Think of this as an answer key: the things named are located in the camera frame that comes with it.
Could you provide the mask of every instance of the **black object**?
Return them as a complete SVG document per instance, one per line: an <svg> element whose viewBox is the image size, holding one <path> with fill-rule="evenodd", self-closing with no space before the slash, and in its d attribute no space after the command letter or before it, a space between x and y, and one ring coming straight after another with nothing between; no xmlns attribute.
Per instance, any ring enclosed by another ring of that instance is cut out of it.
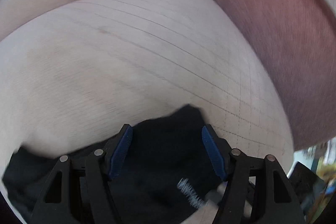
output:
<svg viewBox="0 0 336 224"><path fill-rule="evenodd" d="M124 125L119 135L123 135L128 126ZM250 176L256 177L256 186L249 223L303 224L305 222L295 192L273 156L266 156L265 159L248 157L240 150L231 150L227 141L219 138L210 125L204 126L202 131L207 131L217 145L225 162L223 168L228 180L227 190L213 224L241 223ZM123 223L113 201L113 194L108 191L106 176L108 171L105 169L105 162L110 160L106 155L113 154L113 151L108 148L116 147L113 145L115 140L117 138L110 139L106 143L102 155L96 156L92 152L86 159L58 161L35 205L31 223L86 223L81 215L79 187L73 185L74 175L72 174L78 171L85 172L92 223Z"/></svg>
<svg viewBox="0 0 336 224"><path fill-rule="evenodd" d="M310 208L327 186L326 182L300 162L296 163L289 180L299 199L304 215L308 215Z"/></svg>
<svg viewBox="0 0 336 224"><path fill-rule="evenodd" d="M84 157L96 147L104 146L106 141L70 153L69 157L74 159ZM24 147L20 147L10 159L2 180L7 188L9 200L27 223L48 175L57 161L58 159L34 155Z"/></svg>

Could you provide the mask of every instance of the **black cloth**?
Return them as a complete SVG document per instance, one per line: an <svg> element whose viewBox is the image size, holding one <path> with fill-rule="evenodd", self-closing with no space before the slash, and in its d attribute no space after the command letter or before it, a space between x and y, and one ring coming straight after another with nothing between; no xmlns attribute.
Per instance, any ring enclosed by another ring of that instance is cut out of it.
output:
<svg viewBox="0 0 336 224"><path fill-rule="evenodd" d="M186 105L170 116L133 127L132 143L120 175L109 182L124 224L178 224L203 204L210 190L217 188L221 179L202 142L204 125L200 110ZM106 142L69 156L83 157ZM57 160L33 155L24 147L12 155L3 182L10 201L27 222Z"/></svg>

